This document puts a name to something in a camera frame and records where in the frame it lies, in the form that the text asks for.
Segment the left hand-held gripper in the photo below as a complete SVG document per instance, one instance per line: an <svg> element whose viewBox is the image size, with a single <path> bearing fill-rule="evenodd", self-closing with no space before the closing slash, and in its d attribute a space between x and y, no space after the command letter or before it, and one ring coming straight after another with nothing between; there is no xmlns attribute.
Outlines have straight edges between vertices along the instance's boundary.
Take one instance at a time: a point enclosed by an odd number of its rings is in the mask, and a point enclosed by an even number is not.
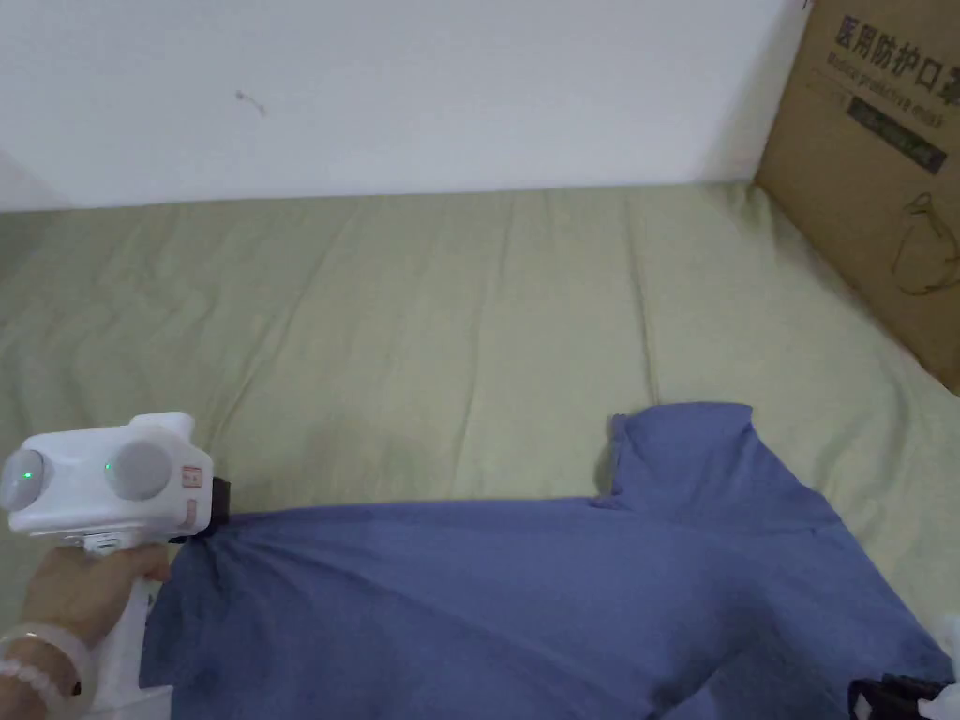
<svg viewBox="0 0 960 720"><path fill-rule="evenodd" d="M3 470L9 528L91 556L210 533L228 522L231 490L193 443L193 429L189 414L160 412L26 439ZM171 687L141 686L150 604L147 583L137 579L120 621L85 665L75 718L171 717Z"/></svg>

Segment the person's left hand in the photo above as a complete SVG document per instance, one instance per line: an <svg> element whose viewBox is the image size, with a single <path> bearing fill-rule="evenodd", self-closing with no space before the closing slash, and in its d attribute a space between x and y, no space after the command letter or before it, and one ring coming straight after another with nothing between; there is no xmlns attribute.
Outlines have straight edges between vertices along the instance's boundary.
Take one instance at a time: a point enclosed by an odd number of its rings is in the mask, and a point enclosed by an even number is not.
<svg viewBox="0 0 960 720"><path fill-rule="evenodd" d="M57 548L31 578L19 623L57 627L94 649L120 621L137 582L165 582L170 575L165 545L103 556L77 547Z"/></svg>

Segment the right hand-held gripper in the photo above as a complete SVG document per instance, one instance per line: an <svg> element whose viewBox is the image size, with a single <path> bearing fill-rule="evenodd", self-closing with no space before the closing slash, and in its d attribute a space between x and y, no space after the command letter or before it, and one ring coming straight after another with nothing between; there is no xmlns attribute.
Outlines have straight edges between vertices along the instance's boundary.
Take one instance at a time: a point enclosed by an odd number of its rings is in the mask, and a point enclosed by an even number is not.
<svg viewBox="0 0 960 720"><path fill-rule="evenodd" d="M850 719L960 720L960 688L947 685L934 697L934 683L904 675L849 684Z"/></svg>

